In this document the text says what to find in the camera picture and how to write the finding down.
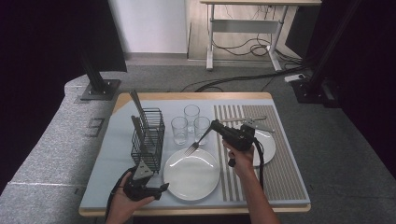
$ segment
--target human hand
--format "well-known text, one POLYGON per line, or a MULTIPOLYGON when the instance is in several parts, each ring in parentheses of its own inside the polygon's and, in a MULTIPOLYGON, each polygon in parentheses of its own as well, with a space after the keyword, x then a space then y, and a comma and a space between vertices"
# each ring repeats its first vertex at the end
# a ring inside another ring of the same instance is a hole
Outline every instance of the human hand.
POLYGON ((222 144, 230 149, 230 151, 228 152, 228 156, 230 157, 230 159, 235 159, 234 170, 240 178, 244 178, 245 176, 254 174, 254 146, 251 146, 248 151, 239 151, 236 148, 232 147, 230 144, 228 144, 225 140, 222 141, 222 144))
POLYGON ((124 223, 132 216, 136 209, 154 201, 153 196, 144 198, 138 202, 134 202, 126 196, 123 191, 123 187, 131 174, 131 172, 128 172, 128 174, 121 180, 120 186, 111 201, 106 224, 124 223))

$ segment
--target metal frame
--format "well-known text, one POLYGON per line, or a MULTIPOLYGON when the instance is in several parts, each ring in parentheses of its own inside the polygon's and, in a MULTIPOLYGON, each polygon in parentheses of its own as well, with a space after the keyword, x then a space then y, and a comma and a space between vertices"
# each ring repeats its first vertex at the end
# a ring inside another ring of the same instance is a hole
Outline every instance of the metal frame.
POLYGON ((206 70, 213 70, 213 33, 258 33, 274 34, 271 46, 267 47, 271 62, 276 71, 281 71, 279 60, 277 59, 276 44, 282 31, 288 6, 283 6, 282 17, 279 21, 243 21, 243 20, 216 20, 215 5, 211 6, 209 23, 209 44, 207 46, 206 70))

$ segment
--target white wall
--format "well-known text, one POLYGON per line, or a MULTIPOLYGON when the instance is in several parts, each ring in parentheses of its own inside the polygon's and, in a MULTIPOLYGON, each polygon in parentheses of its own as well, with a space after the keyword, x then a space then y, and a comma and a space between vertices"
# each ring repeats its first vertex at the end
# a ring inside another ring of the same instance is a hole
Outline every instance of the white wall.
POLYGON ((187 53, 188 0, 109 0, 122 49, 187 53))

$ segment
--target desk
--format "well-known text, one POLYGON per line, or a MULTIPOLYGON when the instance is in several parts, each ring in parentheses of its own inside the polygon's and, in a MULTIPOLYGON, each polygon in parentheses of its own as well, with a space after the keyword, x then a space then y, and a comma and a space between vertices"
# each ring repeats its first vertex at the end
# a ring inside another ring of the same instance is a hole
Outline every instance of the desk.
POLYGON ((282 70, 277 59, 276 44, 282 30, 283 22, 289 6, 319 6, 320 0, 201 0, 202 4, 211 6, 209 23, 209 44, 207 46, 206 69, 213 69, 213 33, 257 33, 274 34, 271 46, 267 46, 268 54, 276 71, 282 70), (254 5, 254 6, 283 6, 279 21, 246 21, 246 20, 216 20, 215 5, 254 5))
MULTIPOLYGON (((140 93, 143 107, 159 107, 163 112, 165 136, 161 171, 150 179, 153 186, 163 183, 163 165, 176 151, 188 147, 192 136, 185 146, 177 146, 172 139, 170 121, 182 115, 185 105, 195 104, 201 109, 200 116, 209 119, 227 119, 230 117, 258 117, 265 113, 265 124, 276 129, 273 137, 276 141, 276 156, 264 166, 264 188, 270 204, 276 212, 306 212, 310 209, 310 200, 297 164, 290 150, 272 96, 266 92, 162 92, 140 93)), ((85 217, 103 216, 106 210, 108 193, 120 175, 132 166, 131 139, 133 124, 131 115, 137 110, 128 93, 122 93, 117 100, 110 118, 104 142, 93 167, 87 190, 82 199, 79 212, 85 217)), ((221 138, 216 132, 208 135, 208 143, 202 146, 214 155, 220 164, 220 182, 215 190, 202 200, 184 202, 166 191, 159 201, 146 205, 136 211, 136 216, 170 215, 215 215, 247 214, 246 201, 238 180, 229 169, 227 154, 221 150, 221 138)))

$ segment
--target black wire basket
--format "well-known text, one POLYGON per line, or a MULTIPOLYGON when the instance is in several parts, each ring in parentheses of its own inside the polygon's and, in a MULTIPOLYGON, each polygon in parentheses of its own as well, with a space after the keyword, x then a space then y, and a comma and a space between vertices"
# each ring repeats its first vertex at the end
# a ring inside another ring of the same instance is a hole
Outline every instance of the black wire basket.
POLYGON ((139 120, 142 136, 139 136, 135 127, 132 137, 131 157, 134 164, 144 161, 152 172, 159 173, 163 156, 163 136, 165 134, 163 113, 159 108, 143 108, 143 111, 145 117, 140 117, 139 120))

